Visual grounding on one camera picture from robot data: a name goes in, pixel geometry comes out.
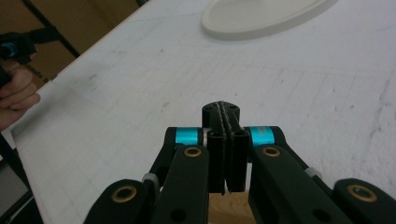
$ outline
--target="white plate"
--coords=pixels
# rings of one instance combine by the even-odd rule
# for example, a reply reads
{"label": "white plate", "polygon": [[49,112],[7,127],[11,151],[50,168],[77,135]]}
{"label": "white plate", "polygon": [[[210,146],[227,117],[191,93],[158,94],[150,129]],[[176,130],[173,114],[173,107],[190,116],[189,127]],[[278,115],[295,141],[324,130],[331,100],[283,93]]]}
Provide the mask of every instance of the white plate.
{"label": "white plate", "polygon": [[202,16],[204,30],[219,39],[272,35],[316,17],[336,0],[212,0]]}

